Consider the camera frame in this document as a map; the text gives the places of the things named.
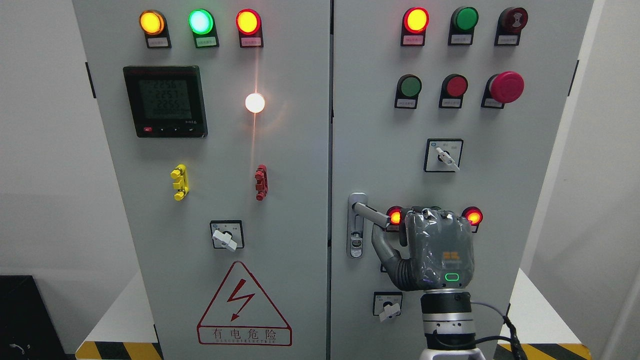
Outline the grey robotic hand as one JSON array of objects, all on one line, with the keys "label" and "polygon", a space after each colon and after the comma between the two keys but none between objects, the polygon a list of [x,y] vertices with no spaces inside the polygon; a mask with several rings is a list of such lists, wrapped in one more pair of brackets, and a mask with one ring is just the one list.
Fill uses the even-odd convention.
[{"label": "grey robotic hand", "polygon": [[401,291],[464,289],[474,275],[473,230],[451,210],[412,207],[400,224],[409,259],[403,259],[377,224],[371,242],[391,282]]}]

